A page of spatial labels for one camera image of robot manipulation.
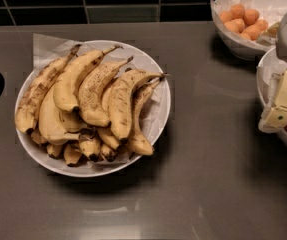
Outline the white bowl with strawberries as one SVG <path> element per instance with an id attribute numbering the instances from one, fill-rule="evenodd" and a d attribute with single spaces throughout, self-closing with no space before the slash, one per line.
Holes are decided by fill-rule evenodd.
<path id="1" fill-rule="evenodd" d="M 268 102 L 268 88 L 273 73 L 282 74 L 287 70 L 287 63 L 278 59 L 276 49 L 271 48 L 260 60 L 257 66 L 256 81 L 260 102 L 264 110 Z M 287 146 L 287 132 L 284 128 L 263 128 L 262 114 L 258 124 L 260 131 L 264 133 L 276 133 L 281 141 Z"/>

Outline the white bowl with oranges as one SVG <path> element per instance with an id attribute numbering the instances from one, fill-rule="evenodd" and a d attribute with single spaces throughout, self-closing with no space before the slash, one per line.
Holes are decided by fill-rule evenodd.
<path id="1" fill-rule="evenodd" d="M 244 60 L 254 60 L 263 56 L 272 45 L 261 45 L 256 41 L 246 40 L 232 33 L 221 21 L 219 15 L 228 11 L 234 4 L 242 4 L 246 9 L 256 9 L 259 17 L 272 25 L 279 22 L 287 12 L 287 0 L 211 0 L 212 20 L 222 41 L 233 55 Z"/>

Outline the far right thin banana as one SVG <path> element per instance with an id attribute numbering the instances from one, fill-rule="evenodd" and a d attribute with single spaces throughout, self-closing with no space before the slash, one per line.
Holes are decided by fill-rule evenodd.
<path id="1" fill-rule="evenodd" d="M 140 114 L 146 102 L 152 97 L 154 89 L 161 83 L 156 80 L 153 83 L 145 84 L 134 94 L 132 102 L 133 124 L 128 137 L 127 147 L 138 155 L 152 155 L 154 148 L 147 137 L 143 134 L 140 126 Z"/>

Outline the right curved banana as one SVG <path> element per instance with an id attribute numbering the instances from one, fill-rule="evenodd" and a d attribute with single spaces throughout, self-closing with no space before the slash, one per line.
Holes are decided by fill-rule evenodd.
<path id="1" fill-rule="evenodd" d="M 125 143 L 132 129 L 132 98 L 136 90 L 148 81 L 162 78 L 161 72 L 132 69 L 123 73 L 112 85 L 109 97 L 108 114 L 112 134 Z"/>

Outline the hidden banana behind right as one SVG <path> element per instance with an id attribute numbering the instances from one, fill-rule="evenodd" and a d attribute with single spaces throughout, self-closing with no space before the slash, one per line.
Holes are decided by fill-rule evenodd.
<path id="1" fill-rule="evenodd" d="M 109 95 L 111 91 L 112 85 L 109 84 L 102 95 L 101 99 L 101 105 L 103 108 L 104 112 L 108 112 L 108 107 L 109 107 Z M 110 127 L 99 127 L 97 129 L 98 135 L 101 138 L 101 140 L 111 147 L 112 149 L 116 150 L 120 146 L 119 140 L 112 134 L 112 131 Z"/>

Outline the middle speckled banana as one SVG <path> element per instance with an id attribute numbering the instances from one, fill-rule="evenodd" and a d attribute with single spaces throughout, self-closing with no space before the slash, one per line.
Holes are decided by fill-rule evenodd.
<path id="1" fill-rule="evenodd" d="M 133 57 L 129 57 L 101 63 L 85 77 L 78 90 L 78 100 L 80 116 L 87 124 L 99 127 L 109 124 L 110 119 L 101 105 L 103 92 L 119 70 L 132 60 Z"/>

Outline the small bottom banana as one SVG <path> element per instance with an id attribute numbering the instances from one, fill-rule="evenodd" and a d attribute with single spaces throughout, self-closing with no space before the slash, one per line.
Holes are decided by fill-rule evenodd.
<path id="1" fill-rule="evenodd" d="M 82 135 L 79 139 L 79 147 L 89 160 L 97 162 L 100 159 L 101 141 L 96 135 Z"/>

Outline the pale lower left banana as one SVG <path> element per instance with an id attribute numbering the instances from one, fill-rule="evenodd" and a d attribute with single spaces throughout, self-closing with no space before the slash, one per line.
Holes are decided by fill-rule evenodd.
<path id="1" fill-rule="evenodd" d="M 38 127 L 41 135 L 54 145 L 78 140 L 83 123 L 75 113 L 60 110 L 55 105 L 53 93 L 51 87 L 40 107 Z"/>

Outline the leftmost spotted banana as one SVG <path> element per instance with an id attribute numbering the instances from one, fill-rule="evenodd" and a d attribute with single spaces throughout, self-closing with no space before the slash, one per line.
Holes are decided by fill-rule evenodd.
<path id="1" fill-rule="evenodd" d="M 80 44 L 74 45 L 64 57 L 47 64 L 29 84 L 15 111 L 15 126 L 22 133 L 34 131 L 39 118 L 41 103 L 67 64 L 75 57 Z"/>

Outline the orange round fruits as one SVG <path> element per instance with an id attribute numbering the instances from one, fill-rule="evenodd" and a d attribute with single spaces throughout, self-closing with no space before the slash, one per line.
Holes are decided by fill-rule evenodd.
<path id="1" fill-rule="evenodd" d="M 255 8 L 246 9 L 243 4 L 234 4 L 219 14 L 223 25 L 239 37 L 256 41 L 268 29 L 268 22 L 260 17 Z"/>

